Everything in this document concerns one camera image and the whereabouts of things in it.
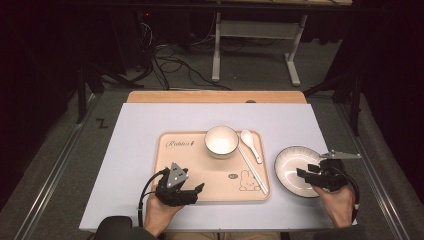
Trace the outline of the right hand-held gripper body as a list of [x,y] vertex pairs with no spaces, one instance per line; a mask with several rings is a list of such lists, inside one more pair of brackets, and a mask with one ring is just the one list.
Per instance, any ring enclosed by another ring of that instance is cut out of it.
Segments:
[[356,193],[359,192],[356,181],[346,172],[343,160],[360,159],[360,154],[351,154],[331,150],[319,156],[321,171],[317,173],[321,180],[318,186],[329,192],[335,192],[350,184]]

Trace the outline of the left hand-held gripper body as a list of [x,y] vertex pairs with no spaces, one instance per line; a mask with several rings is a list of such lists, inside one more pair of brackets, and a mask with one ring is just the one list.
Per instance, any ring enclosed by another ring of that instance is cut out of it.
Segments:
[[163,177],[156,187],[155,196],[165,205],[176,207],[195,204],[198,200],[199,187],[193,190],[182,190],[188,179],[188,170],[182,169],[173,162],[170,168],[165,168]]

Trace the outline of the beige tray with rabbit print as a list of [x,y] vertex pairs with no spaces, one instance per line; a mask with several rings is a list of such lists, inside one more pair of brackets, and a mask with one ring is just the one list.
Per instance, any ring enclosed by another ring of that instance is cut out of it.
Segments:
[[173,162],[188,169],[188,179],[182,190],[192,190],[205,183],[198,195],[199,202],[265,201],[271,195],[267,165],[261,137],[252,132],[255,147],[263,163],[258,164],[249,147],[240,148],[259,175],[267,192],[261,188],[238,149],[227,159],[216,159],[204,144],[205,131],[166,132],[159,137],[154,172],[171,167]]

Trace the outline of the white plate with dark rim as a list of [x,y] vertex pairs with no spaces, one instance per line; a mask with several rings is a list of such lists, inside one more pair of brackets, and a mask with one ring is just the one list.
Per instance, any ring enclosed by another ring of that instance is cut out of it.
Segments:
[[316,151],[291,146],[283,149],[276,157],[274,169],[280,183],[291,193],[305,198],[316,198],[318,194],[309,183],[297,175],[297,169],[308,170],[308,165],[318,165],[322,160]]

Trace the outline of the white bowl with dark rim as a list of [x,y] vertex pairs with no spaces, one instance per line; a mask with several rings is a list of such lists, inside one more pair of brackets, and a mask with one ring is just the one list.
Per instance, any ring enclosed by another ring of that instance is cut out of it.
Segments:
[[204,137],[209,154],[216,159],[229,158],[239,146],[237,133],[228,126],[215,126]]

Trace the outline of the white ceramic spoon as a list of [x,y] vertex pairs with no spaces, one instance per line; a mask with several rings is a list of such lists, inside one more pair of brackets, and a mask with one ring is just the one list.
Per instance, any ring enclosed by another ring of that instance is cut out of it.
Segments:
[[249,147],[250,150],[252,151],[253,155],[255,156],[256,162],[258,164],[262,164],[263,163],[263,160],[262,160],[261,156],[259,155],[256,147],[255,147],[253,134],[249,130],[243,130],[241,132],[241,139],[242,139],[242,142],[247,147]]

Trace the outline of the person's right hand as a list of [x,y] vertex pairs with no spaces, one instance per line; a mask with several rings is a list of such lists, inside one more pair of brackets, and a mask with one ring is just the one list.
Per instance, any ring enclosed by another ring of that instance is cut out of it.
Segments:
[[337,192],[327,192],[316,186],[313,190],[319,195],[335,228],[346,228],[352,225],[354,195],[347,186]]

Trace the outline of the person's left hand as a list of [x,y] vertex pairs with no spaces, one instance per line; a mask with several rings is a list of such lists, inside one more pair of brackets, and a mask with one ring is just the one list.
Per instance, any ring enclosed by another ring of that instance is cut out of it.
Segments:
[[181,209],[182,206],[164,205],[155,195],[150,195],[147,200],[144,229],[158,237]]

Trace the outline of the pale lavender board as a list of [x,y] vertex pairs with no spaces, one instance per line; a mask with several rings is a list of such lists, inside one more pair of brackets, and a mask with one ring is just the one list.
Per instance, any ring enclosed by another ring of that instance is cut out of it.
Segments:
[[[108,216],[137,216],[143,187],[153,174],[159,136],[168,131],[207,130],[227,125],[260,134],[267,164],[287,146],[327,150],[308,104],[135,104],[123,105],[88,200],[80,227],[94,231]],[[331,220],[318,199],[297,197],[277,177],[262,203],[195,204],[184,207],[172,231],[254,231],[324,229]]]

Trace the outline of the black metal stand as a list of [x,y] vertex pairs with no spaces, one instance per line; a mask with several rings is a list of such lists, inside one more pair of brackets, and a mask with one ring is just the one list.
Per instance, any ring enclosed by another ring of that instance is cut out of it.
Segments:
[[94,63],[81,64],[78,71],[78,80],[77,80],[77,93],[78,93],[78,119],[77,123],[80,124],[85,116],[87,115],[87,104],[88,100],[86,97],[86,87],[89,87],[92,93],[104,92],[104,85],[100,78],[106,75],[112,80],[117,81],[120,84],[123,84],[126,87],[134,89],[142,89],[143,85],[136,84],[131,82],[124,77],[113,73],[112,71],[101,67],[100,65]]
[[353,133],[358,136],[358,118],[360,109],[362,77],[359,74],[348,72],[337,77],[330,78],[303,92],[305,97],[312,96],[320,91],[332,90],[334,103],[350,103],[349,123]]

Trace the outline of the wooden table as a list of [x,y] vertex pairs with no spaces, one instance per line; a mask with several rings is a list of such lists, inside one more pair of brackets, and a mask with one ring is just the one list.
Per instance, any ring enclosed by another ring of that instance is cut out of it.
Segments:
[[128,103],[295,103],[306,104],[301,91],[132,91]]

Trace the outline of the dark device with red light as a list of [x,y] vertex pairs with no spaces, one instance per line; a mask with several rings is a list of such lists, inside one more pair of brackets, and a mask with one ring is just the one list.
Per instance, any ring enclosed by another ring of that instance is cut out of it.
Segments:
[[122,72],[129,74],[146,69],[155,49],[151,14],[147,11],[115,9],[110,11],[117,39]]

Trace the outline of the metal floor rail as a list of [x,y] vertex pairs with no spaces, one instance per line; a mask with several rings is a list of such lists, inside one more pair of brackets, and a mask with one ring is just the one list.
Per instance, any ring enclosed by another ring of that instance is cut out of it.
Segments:
[[72,123],[72,130],[61,147],[60,154],[55,159],[54,165],[51,167],[43,185],[39,188],[37,196],[32,202],[31,208],[28,210],[25,219],[22,221],[22,224],[14,235],[13,240],[30,240],[30,236],[44,213],[44,210],[54,194],[63,172],[69,163],[71,151],[78,140],[85,122],[87,121],[88,115],[95,108],[98,98],[99,95],[91,94],[86,100],[87,109],[84,111],[83,116],[78,116],[78,119]]
[[350,126],[347,107],[336,104],[356,149],[379,208],[396,240],[424,240],[424,205],[386,144],[368,105],[358,120],[359,135]]

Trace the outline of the white metal desk frame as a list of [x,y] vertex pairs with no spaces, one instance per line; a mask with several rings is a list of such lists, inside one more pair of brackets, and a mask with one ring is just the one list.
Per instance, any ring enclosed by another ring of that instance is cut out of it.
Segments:
[[212,77],[214,82],[220,80],[222,37],[262,38],[276,40],[291,40],[290,52],[284,54],[287,70],[293,86],[301,84],[294,58],[306,26],[308,16],[302,15],[296,23],[258,22],[243,20],[222,20],[221,14],[215,14],[215,40],[212,61]]

